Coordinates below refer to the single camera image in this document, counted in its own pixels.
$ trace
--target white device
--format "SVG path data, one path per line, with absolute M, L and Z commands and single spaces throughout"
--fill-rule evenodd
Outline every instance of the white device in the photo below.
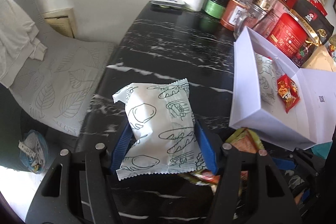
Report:
M 183 8 L 185 5 L 185 2 L 183 0 L 151 0 L 151 3 L 178 8 Z

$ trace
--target gray cushion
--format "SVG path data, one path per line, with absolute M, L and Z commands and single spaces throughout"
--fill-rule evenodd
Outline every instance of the gray cushion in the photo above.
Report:
M 34 119 L 78 136 L 90 98 L 116 47 L 65 37 L 45 23 L 35 0 L 14 0 L 36 23 L 48 49 L 43 61 L 28 58 L 9 88 Z

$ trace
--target gold ribbon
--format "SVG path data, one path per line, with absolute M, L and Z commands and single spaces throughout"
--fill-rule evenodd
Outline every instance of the gold ribbon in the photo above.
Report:
M 322 42 L 318 36 L 318 34 L 314 31 L 314 29 L 305 21 L 295 10 L 290 9 L 290 12 L 295 15 L 299 21 L 302 23 L 302 25 L 305 27 L 306 33 L 310 36 L 312 39 L 308 39 L 306 41 L 308 44 L 313 44 L 315 46 L 320 46 L 322 45 Z

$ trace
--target white snack package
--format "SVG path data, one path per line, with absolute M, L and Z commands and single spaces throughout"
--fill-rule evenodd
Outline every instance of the white snack package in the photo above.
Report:
M 187 79 L 169 85 L 132 83 L 113 95 L 125 103 L 136 142 L 127 152 L 119 180 L 141 174 L 184 173 L 206 168 L 194 135 Z
M 260 96 L 262 100 L 273 105 L 278 92 L 277 75 L 273 67 L 273 61 L 256 52 L 254 56 L 257 63 Z

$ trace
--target orange jar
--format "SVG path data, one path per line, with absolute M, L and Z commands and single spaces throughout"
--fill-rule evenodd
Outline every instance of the orange jar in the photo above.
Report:
M 252 0 L 230 0 L 220 23 L 231 31 L 235 29 L 238 17 L 252 5 Z

